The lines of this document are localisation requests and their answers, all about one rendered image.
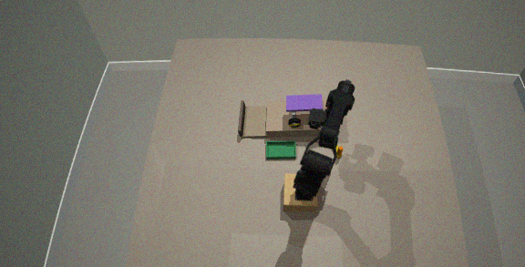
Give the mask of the green tray floor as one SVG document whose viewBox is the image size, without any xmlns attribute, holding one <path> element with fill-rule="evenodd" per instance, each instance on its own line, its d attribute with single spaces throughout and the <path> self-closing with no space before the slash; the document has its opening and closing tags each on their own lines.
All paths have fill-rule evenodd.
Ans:
<svg viewBox="0 0 525 267">
<path fill-rule="evenodd" d="M 267 144 L 268 156 L 295 156 L 294 144 Z"/>
</svg>

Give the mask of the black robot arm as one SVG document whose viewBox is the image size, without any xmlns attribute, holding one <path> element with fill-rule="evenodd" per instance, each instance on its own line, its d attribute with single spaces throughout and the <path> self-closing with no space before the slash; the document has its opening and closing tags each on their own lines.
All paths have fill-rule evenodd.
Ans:
<svg viewBox="0 0 525 267">
<path fill-rule="evenodd" d="M 312 108 L 309 116 L 310 128 L 318 129 L 321 127 L 318 137 L 313 139 L 307 146 L 301 161 L 301 168 L 297 170 L 293 180 L 293 189 L 295 189 L 295 200 L 313 200 L 323 178 L 329 176 L 335 164 L 337 157 L 335 142 L 339 134 L 341 120 L 347 115 L 355 103 L 353 93 L 355 86 L 350 80 L 340 81 L 337 89 L 328 95 L 329 109 L 326 120 L 327 110 Z M 308 148 L 318 139 L 333 144 L 334 158 L 330 158 L 319 152 L 314 152 Z M 308 151 L 307 151 L 308 150 Z M 307 153 L 306 153 L 307 152 Z M 332 163 L 331 163 L 332 162 Z"/>
</svg>

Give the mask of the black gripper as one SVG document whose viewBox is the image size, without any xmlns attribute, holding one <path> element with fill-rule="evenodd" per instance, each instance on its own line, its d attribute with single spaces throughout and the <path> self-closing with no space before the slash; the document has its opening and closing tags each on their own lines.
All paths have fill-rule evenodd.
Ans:
<svg viewBox="0 0 525 267">
<path fill-rule="evenodd" d="M 327 98 L 327 100 L 326 100 L 326 105 L 325 105 L 325 106 L 326 106 L 326 107 L 329 107 L 329 104 L 330 104 L 330 102 L 328 101 L 328 98 Z M 328 118 L 328 109 L 329 109 L 329 108 L 326 108 L 326 109 L 325 109 L 325 111 L 327 110 L 326 120 L 327 120 L 327 118 Z M 343 119 L 341 120 L 340 125 L 342 125 L 342 124 L 343 124 Z M 338 140 L 338 138 L 336 139 L 335 147 L 336 147 L 336 145 L 337 145 L 337 140 Z M 331 143 L 329 143 L 329 142 L 326 142 L 326 141 L 324 141 L 324 140 L 321 140 L 321 139 L 319 139 L 318 146 L 321 147 L 321 148 L 329 148 L 329 149 L 332 149 L 332 148 L 333 148 L 333 144 L 331 144 Z"/>
</svg>

